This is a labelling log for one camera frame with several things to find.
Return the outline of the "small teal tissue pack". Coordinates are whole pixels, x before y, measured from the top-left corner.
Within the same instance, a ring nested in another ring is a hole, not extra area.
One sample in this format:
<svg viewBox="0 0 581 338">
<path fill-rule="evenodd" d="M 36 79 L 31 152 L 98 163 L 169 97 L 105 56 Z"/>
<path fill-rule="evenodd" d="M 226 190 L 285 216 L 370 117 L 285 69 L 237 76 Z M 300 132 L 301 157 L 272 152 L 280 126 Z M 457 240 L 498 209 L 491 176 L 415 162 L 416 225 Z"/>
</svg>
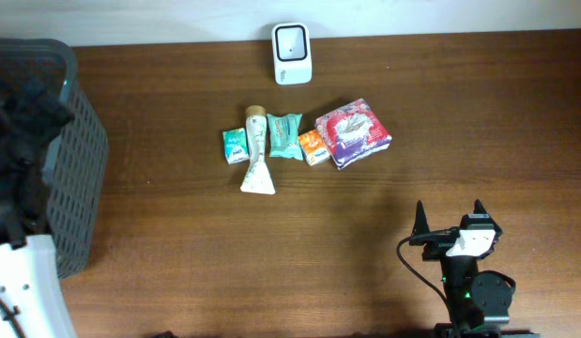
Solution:
<svg viewBox="0 0 581 338">
<path fill-rule="evenodd" d="M 250 158 L 247 136 L 244 128 L 222 133 L 224 155 L 229 164 L 247 161 Z"/>
</svg>

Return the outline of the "teal wet wipes pack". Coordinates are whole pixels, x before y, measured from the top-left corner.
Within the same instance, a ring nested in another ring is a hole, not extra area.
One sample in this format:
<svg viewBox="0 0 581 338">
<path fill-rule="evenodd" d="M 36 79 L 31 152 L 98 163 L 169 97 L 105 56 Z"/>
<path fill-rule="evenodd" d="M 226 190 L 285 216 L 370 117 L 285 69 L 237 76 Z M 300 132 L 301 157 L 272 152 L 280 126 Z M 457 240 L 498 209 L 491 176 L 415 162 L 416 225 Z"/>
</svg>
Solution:
<svg viewBox="0 0 581 338">
<path fill-rule="evenodd" d="M 303 160 L 298 140 L 301 114 L 275 116 L 267 114 L 272 158 Z"/>
</svg>

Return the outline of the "purple red pad pack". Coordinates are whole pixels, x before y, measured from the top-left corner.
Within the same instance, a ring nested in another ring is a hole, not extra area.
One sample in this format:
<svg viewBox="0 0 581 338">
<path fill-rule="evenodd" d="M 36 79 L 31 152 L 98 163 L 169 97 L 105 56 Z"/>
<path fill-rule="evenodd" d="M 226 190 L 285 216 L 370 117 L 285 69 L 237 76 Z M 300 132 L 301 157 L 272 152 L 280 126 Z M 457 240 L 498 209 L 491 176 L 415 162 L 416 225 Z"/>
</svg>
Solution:
<svg viewBox="0 0 581 338">
<path fill-rule="evenodd" d="M 392 136 L 364 99 L 319 116 L 314 125 L 339 170 L 387 149 L 392 141 Z"/>
</svg>

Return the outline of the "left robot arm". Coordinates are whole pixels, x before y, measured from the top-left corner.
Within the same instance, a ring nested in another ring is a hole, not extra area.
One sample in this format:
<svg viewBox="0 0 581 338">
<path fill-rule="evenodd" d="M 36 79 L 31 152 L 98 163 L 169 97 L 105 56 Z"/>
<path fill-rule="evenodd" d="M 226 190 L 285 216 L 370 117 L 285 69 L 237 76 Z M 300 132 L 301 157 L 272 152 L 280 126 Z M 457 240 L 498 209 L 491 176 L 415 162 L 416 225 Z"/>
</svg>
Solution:
<svg viewBox="0 0 581 338">
<path fill-rule="evenodd" d="M 73 113 L 46 87 L 0 80 L 0 337 L 73 337 L 42 168 Z"/>
</svg>

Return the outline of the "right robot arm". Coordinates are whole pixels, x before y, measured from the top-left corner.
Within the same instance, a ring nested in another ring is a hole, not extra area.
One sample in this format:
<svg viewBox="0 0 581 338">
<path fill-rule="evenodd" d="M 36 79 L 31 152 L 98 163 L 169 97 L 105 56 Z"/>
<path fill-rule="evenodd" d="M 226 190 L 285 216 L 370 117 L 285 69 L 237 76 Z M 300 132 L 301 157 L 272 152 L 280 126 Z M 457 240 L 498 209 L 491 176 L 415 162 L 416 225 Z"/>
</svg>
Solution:
<svg viewBox="0 0 581 338">
<path fill-rule="evenodd" d="M 450 321 L 437 323 L 434 337 L 535 337 L 529 330 L 507 330 L 509 309 L 516 291 L 513 278 L 494 270 L 479 270 L 478 262 L 489 256 L 500 236 L 501 227 L 481 201 L 464 215 L 460 224 L 433 231 L 422 202 L 416 206 L 411 235 L 402 239 L 396 254 L 402 264 L 435 291 L 445 305 Z M 437 261 L 441 267 L 442 288 L 436 287 L 412 268 L 401 254 L 404 244 L 421 246 L 424 261 Z"/>
</svg>

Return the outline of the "orange tissue pack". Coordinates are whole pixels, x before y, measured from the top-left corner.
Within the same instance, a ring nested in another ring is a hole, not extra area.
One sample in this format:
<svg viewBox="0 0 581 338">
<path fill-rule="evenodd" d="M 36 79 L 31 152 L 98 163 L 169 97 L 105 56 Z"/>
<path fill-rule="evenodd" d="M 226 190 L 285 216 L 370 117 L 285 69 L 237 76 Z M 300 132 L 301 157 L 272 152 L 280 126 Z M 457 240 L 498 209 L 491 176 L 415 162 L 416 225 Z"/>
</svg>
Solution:
<svg viewBox="0 0 581 338">
<path fill-rule="evenodd" d="M 304 154 L 305 161 L 310 166 L 320 164 L 330 158 L 327 145 L 317 130 L 301 134 L 298 141 Z"/>
</svg>

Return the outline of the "white tube with cork cap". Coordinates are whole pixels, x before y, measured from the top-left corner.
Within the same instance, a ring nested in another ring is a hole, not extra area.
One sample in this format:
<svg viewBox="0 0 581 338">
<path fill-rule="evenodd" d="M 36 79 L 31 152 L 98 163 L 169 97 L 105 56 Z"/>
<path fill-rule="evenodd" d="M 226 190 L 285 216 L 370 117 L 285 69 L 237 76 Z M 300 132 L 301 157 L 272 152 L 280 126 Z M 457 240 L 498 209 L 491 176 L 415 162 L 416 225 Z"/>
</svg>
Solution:
<svg viewBox="0 0 581 338">
<path fill-rule="evenodd" d="M 272 195 L 275 193 L 275 188 L 265 161 L 268 131 L 267 113 L 265 108 L 260 105 L 249 106 L 245 113 L 250 163 L 240 190 Z"/>
</svg>

